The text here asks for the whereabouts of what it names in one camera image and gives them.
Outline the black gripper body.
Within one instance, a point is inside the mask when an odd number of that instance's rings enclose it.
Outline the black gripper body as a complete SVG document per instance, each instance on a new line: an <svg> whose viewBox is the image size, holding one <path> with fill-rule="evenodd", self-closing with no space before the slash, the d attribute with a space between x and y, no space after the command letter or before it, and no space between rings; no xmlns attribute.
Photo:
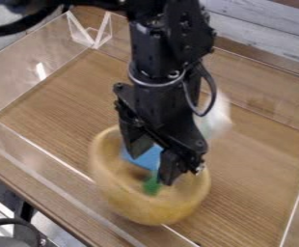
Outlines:
<svg viewBox="0 0 299 247"><path fill-rule="evenodd" d="M120 120L148 125L148 134L162 150L172 150L185 160L188 172L196 174L204 166L205 138L193 117L202 117L198 97L206 71L201 64L173 70L168 76L154 78L128 67L130 82L113 85L114 108Z"/></svg>

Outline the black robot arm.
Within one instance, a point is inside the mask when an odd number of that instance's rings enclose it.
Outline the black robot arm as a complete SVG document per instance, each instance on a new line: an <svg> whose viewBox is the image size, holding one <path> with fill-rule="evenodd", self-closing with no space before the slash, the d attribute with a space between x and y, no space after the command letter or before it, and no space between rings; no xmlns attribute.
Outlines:
<svg viewBox="0 0 299 247"><path fill-rule="evenodd" d="M161 147L157 181L204 167L206 142L194 124L217 100L202 65L214 30L198 0L29 0L33 12L59 5L94 6L125 14L130 34L130 82L113 85L124 146L137 158Z"/></svg>

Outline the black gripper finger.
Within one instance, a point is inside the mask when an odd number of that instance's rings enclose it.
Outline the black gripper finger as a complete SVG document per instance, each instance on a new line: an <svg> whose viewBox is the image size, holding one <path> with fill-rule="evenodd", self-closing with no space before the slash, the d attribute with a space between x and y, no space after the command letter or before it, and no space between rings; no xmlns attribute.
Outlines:
<svg viewBox="0 0 299 247"><path fill-rule="evenodd" d="M137 158L153 147L153 140L148 134L148 125L145 123L120 120L120 132L132 158Z"/></svg>
<svg viewBox="0 0 299 247"><path fill-rule="evenodd" d="M174 180L188 171L182 156L172 150L162 150L160 153L158 181L172 186Z"/></svg>

